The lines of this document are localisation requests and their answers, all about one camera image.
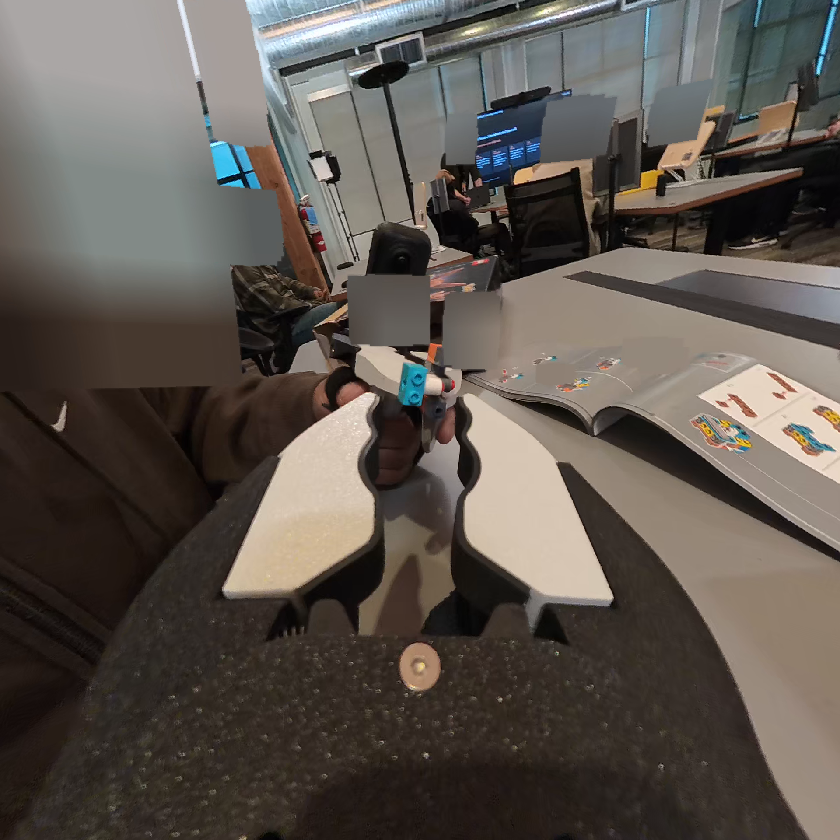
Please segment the large display screen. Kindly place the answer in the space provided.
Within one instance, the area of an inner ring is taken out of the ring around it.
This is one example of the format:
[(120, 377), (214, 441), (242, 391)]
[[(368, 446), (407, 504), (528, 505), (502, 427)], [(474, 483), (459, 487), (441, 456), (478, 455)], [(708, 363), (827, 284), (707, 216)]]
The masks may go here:
[(482, 184), (501, 189), (520, 170), (539, 163), (542, 125), (548, 102), (570, 97), (571, 89), (477, 116), (476, 168)]

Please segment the black floor lamp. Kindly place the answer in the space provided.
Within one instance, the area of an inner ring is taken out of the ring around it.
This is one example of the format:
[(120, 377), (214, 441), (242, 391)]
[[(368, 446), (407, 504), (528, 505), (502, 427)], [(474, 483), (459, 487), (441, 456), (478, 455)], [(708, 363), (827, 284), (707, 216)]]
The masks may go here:
[(403, 148), (403, 139), (399, 129), (392, 97), (392, 86), (402, 80), (407, 75), (408, 71), (408, 64), (402, 60), (386, 61), (369, 68), (361, 74), (358, 79), (358, 85), (360, 88), (365, 90), (382, 90), (412, 224), (417, 228), (426, 229), (427, 221), (425, 211), (421, 209), (418, 212), (416, 209), (414, 185), (408, 171)]

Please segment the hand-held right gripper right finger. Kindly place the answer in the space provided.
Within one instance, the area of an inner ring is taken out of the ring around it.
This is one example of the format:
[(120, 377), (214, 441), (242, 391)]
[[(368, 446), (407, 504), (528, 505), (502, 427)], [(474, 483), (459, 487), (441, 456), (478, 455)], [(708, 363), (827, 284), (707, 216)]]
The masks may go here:
[(613, 591), (558, 461), (476, 395), (458, 399), (451, 571), (472, 605), (610, 606)]

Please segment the light panel on tripod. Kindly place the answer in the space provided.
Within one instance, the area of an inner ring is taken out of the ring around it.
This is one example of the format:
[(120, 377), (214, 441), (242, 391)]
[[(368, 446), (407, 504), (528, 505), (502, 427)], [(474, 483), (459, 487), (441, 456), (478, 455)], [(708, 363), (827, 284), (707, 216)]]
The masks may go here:
[(329, 150), (316, 150), (309, 153), (309, 165), (316, 180), (322, 185), (331, 202), (333, 214), (338, 220), (339, 229), (350, 253), (351, 262), (356, 263), (360, 260), (360, 254), (354, 242), (350, 222), (339, 191), (342, 173), (338, 158)]

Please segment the teal grey orange brick assembly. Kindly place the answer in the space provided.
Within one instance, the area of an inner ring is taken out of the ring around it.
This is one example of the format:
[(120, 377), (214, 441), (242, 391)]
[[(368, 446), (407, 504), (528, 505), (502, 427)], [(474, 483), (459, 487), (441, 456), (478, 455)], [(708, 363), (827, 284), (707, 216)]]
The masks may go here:
[(443, 345), (430, 343), (425, 353), (408, 350), (403, 356), (399, 402), (422, 411), (428, 423), (443, 419), (447, 400), (456, 391), (455, 374), (444, 365)]

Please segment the person's left forearm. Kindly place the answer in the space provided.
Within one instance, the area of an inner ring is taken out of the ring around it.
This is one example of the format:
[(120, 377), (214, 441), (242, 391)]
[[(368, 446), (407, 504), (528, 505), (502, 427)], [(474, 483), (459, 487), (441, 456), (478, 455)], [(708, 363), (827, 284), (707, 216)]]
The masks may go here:
[(328, 376), (312, 372), (245, 374), (237, 384), (141, 389), (209, 486), (247, 477), (329, 410)]

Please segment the grey monitor on arm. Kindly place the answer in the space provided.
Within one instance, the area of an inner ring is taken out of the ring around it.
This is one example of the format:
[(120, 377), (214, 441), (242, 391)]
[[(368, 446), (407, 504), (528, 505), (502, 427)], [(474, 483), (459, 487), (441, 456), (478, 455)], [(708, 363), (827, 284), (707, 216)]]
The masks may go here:
[(641, 180), (644, 111), (638, 109), (614, 120), (607, 153), (593, 161), (593, 194), (608, 196), (639, 187)]

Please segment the brown-edged office desk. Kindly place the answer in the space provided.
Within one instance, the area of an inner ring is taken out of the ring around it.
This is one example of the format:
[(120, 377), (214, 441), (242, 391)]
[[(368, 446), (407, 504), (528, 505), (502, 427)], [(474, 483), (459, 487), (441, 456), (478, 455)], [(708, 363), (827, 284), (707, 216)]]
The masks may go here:
[(666, 186), (662, 196), (654, 188), (620, 194), (614, 201), (615, 217), (675, 216), (692, 209), (711, 207), (711, 220), (703, 254), (720, 256), (725, 234), (737, 196), (751, 194), (764, 188), (793, 181), (802, 176), (803, 169), (729, 175), (703, 181), (683, 182)]

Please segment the red fire extinguisher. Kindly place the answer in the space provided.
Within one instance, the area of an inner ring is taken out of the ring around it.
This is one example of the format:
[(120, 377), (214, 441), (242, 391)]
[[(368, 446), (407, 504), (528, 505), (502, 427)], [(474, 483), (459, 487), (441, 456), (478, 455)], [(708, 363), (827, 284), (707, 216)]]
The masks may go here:
[(303, 194), (297, 205), (298, 215), (304, 227), (308, 242), (314, 253), (324, 254), (327, 250), (319, 224), (316, 210), (312, 204), (309, 194)]

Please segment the person's brown hoodie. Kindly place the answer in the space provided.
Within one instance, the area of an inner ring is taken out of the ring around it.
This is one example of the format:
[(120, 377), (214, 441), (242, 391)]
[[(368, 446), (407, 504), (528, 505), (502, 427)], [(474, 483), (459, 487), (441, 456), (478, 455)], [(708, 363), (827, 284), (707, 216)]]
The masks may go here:
[(2, 393), (2, 838), (131, 603), (228, 486), (204, 482), (141, 389)]

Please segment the wooden laptop stand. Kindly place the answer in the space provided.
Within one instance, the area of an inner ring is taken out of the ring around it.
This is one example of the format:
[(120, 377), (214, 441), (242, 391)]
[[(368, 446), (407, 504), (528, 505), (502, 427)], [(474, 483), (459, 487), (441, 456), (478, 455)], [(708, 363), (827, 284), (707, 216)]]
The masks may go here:
[(716, 130), (713, 121), (704, 121), (694, 140), (671, 143), (666, 146), (657, 169), (665, 174), (671, 174), (678, 182), (694, 182), (706, 178), (700, 157), (703, 155), (709, 140)]

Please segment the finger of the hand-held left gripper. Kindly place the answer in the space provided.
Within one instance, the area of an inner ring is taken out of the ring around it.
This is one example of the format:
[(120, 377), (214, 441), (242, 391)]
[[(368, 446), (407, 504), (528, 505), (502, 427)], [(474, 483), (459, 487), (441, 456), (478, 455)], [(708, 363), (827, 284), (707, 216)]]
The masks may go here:
[(368, 392), (397, 397), (404, 364), (410, 360), (390, 346), (361, 344), (354, 356), (354, 374)]

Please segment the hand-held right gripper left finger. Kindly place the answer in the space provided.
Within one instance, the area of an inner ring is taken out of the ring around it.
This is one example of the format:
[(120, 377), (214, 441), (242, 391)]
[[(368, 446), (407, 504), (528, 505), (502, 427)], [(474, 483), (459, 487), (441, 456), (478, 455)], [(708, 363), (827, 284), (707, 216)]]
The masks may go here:
[(382, 581), (372, 483), (379, 397), (364, 394), (280, 454), (222, 593), (229, 600), (364, 601)]

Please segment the grey instruction booklet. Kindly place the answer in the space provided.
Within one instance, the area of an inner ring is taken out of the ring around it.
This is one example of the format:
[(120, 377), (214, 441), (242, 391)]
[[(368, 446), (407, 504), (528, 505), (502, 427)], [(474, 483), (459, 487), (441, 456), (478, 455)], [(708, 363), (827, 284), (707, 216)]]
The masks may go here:
[(520, 403), (561, 407), (597, 436), (624, 417), (687, 446), (776, 513), (839, 548), (839, 405), (747, 355), (675, 339), (602, 347), (532, 343), (472, 371)]

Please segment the black mesh office chair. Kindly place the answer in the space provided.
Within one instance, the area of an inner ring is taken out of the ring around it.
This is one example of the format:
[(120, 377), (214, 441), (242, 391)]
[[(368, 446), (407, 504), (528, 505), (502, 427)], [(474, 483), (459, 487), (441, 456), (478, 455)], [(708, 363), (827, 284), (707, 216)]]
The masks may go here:
[(511, 266), (517, 277), (565, 266), (591, 254), (580, 169), (505, 185)]

